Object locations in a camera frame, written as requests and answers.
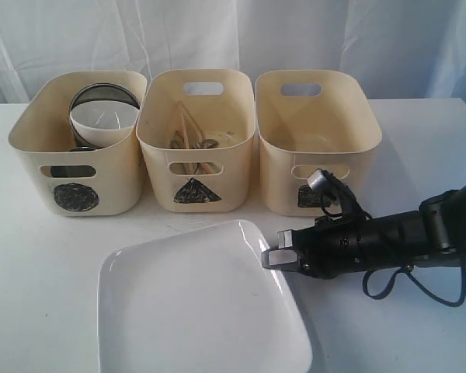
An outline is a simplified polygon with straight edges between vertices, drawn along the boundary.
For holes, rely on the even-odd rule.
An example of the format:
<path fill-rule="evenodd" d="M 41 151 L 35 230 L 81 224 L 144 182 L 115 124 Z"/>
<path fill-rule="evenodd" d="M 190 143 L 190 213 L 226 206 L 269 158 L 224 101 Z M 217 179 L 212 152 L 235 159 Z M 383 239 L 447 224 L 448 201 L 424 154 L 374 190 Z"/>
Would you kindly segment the black covered right robot arm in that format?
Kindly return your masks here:
<path fill-rule="evenodd" d="M 466 186 L 423 201 L 414 211 L 371 217 L 351 189 L 316 169 L 311 191 L 337 202 L 309 228 L 278 234 L 277 246 L 261 254 L 269 270 L 333 279 L 341 274 L 395 267 L 459 267 L 466 264 Z"/>

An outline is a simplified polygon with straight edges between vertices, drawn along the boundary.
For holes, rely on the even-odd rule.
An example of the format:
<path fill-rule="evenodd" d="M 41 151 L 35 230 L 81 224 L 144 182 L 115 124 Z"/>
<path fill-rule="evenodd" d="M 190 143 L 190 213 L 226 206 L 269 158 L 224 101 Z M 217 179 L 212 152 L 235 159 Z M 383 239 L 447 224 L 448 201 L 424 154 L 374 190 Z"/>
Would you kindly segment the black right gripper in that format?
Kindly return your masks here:
<path fill-rule="evenodd" d="M 261 252 L 267 270 L 295 272 L 333 279 L 341 274 L 372 270 L 366 241 L 371 220 L 329 221 L 300 230 L 277 233 L 277 248 Z"/>

